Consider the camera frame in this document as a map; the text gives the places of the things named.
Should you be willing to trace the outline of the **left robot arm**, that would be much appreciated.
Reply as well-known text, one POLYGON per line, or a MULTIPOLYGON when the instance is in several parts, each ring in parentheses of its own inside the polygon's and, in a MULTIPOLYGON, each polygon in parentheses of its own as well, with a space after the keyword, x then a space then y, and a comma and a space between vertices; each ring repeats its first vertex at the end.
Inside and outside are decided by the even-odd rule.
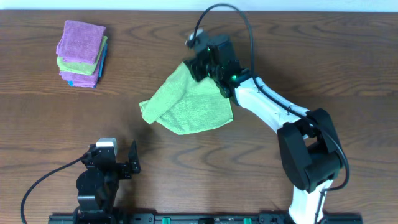
POLYGON ((81 159, 86 171, 76 181, 78 208, 73 223, 119 223, 124 217, 114 209, 119 181, 131 179, 141 171, 137 144, 132 142, 127 162, 117 162, 118 144, 115 138, 101 138, 89 145, 81 159))

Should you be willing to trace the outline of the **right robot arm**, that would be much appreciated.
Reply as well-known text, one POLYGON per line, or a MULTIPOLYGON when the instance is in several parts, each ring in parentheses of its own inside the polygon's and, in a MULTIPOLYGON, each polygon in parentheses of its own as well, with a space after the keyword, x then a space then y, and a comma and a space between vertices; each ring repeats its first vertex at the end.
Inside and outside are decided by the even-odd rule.
POLYGON ((253 68, 242 68, 231 49, 206 46, 184 61, 192 78, 212 79, 226 98, 251 111, 277 133, 284 171, 294 185, 289 217, 294 223, 322 223, 328 192, 341 169, 349 171, 330 115, 297 106, 270 89, 253 68))

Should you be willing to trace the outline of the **green folded cloth in stack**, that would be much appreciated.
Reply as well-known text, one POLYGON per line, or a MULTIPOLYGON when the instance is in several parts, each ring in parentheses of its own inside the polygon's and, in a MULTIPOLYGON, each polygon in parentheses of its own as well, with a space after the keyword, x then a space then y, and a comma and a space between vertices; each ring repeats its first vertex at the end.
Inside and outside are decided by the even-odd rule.
POLYGON ((107 46, 108 37, 104 36, 101 42, 101 47, 94 64, 83 62, 65 62, 63 57, 57 57, 57 65, 61 72, 71 72, 82 75, 92 75, 98 65, 101 64, 104 48, 107 46))

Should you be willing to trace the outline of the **blue folded cloth at bottom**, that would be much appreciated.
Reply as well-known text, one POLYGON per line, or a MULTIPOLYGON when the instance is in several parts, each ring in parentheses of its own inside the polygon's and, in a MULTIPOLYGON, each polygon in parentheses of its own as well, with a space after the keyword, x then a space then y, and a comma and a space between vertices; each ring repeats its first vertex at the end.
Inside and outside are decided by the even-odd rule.
POLYGON ((96 88, 96 85, 103 73, 104 61, 106 58, 107 51, 108 51, 108 45, 105 44, 104 49, 101 53, 101 57, 99 58, 97 67, 92 75, 87 76, 87 75, 81 75, 81 74, 78 75, 76 73, 73 73, 71 75, 72 80, 68 80, 67 83, 70 86, 75 86, 75 87, 96 88))

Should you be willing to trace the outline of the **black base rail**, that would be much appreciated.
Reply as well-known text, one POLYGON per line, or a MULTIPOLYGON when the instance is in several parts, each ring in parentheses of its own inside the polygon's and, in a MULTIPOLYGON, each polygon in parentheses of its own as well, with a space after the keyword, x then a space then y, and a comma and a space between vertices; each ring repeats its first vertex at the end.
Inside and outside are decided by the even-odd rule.
POLYGON ((78 215, 51 215, 48 224, 115 223, 115 224, 289 224, 294 221, 284 213, 260 213, 258 215, 154 215, 136 213, 118 214, 109 218, 93 218, 78 215))

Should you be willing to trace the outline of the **purple folded cloth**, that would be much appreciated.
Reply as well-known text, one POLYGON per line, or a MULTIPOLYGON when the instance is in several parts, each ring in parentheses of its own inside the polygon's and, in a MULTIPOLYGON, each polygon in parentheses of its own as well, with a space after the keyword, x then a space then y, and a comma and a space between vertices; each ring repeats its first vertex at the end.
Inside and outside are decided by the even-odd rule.
POLYGON ((64 62, 63 57, 57 58, 57 65, 60 69, 60 76, 74 86, 89 86, 95 88, 102 74, 103 63, 98 61, 95 64, 64 62))
POLYGON ((106 28, 80 21, 67 20, 56 54, 68 62, 94 64, 99 54, 106 28))

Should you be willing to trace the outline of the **light green microfiber cloth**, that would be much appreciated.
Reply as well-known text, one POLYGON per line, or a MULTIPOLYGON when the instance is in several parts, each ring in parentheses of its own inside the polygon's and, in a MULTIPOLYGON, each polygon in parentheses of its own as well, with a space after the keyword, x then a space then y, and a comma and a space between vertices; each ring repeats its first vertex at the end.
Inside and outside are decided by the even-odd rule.
POLYGON ((148 100, 139 103, 148 124, 161 124, 178 135, 216 129, 233 121, 229 99, 210 78, 195 81, 181 63, 148 100))

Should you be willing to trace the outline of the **lower purple folded cloth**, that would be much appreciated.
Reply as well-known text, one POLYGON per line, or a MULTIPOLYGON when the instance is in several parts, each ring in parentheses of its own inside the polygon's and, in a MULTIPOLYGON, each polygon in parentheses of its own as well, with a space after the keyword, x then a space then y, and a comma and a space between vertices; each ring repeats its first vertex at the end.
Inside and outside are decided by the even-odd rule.
POLYGON ((60 76, 74 86, 89 86, 95 88, 102 74, 103 63, 98 61, 95 64, 64 62, 63 57, 57 58, 57 65, 60 69, 60 76))

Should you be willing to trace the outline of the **top purple folded cloth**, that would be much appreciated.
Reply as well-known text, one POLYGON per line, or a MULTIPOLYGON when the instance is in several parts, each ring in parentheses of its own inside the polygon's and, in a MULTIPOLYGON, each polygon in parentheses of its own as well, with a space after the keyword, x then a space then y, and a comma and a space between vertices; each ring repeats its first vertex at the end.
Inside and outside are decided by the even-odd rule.
POLYGON ((56 54, 68 62, 94 64, 99 54, 106 28, 80 21, 67 20, 56 54))

